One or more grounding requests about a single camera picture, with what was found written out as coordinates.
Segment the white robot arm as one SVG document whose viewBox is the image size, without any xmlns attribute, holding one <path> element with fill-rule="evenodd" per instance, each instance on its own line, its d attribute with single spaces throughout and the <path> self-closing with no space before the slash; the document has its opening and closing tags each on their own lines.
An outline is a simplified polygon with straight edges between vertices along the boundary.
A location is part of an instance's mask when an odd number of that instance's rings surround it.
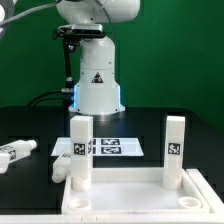
<svg viewBox="0 0 224 224">
<path fill-rule="evenodd" d="M 101 119 L 122 114 L 115 44 L 103 25 L 135 19 L 140 0 L 54 0 L 47 6 L 67 21 L 54 36 L 63 41 L 69 112 Z"/>
</svg>

